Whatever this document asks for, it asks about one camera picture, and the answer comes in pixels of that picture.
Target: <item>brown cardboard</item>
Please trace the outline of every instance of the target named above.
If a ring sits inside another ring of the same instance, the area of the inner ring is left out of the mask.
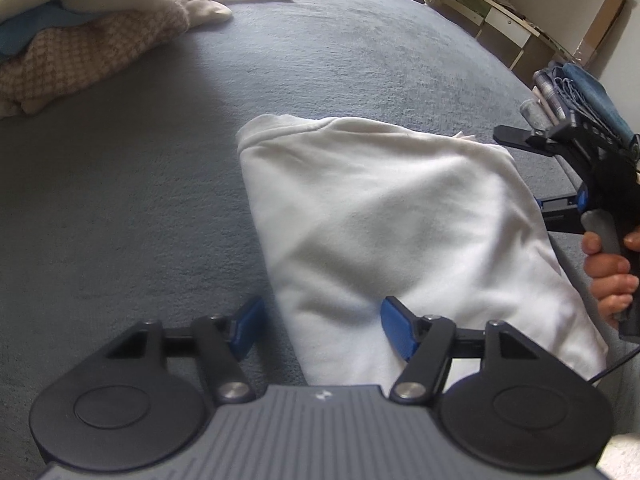
[[[587,65],[607,32],[616,21],[625,0],[604,0],[591,26],[574,52],[575,60]]]

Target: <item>desk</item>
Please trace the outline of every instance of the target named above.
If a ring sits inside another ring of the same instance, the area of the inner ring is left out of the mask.
[[[536,25],[495,0],[444,0],[441,14],[472,34],[518,78],[532,86],[533,73],[559,57],[572,56]]]

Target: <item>pile of clothes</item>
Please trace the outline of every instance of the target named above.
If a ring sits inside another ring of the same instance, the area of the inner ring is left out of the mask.
[[[620,116],[600,82],[575,63],[552,61],[533,75],[535,98],[520,105],[520,113],[536,131],[565,120],[572,110],[608,136],[628,146],[634,133]]]
[[[0,118],[34,114],[191,27],[228,20],[220,1],[247,0],[0,0]]]

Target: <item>fuzzy checkered garment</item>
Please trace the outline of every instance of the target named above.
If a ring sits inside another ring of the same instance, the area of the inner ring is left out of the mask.
[[[26,51],[0,64],[0,94],[27,113],[119,72],[150,48],[188,30],[187,0],[158,10],[114,12],[77,27],[39,32]]]

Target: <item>silver bolt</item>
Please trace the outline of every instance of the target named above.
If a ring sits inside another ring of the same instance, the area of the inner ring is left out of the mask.
[[[427,388],[420,383],[400,383],[394,391],[401,399],[418,399],[427,393]]]
[[[225,383],[218,389],[220,395],[228,400],[239,399],[249,393],[249,386],[244,383],[233,381]]]

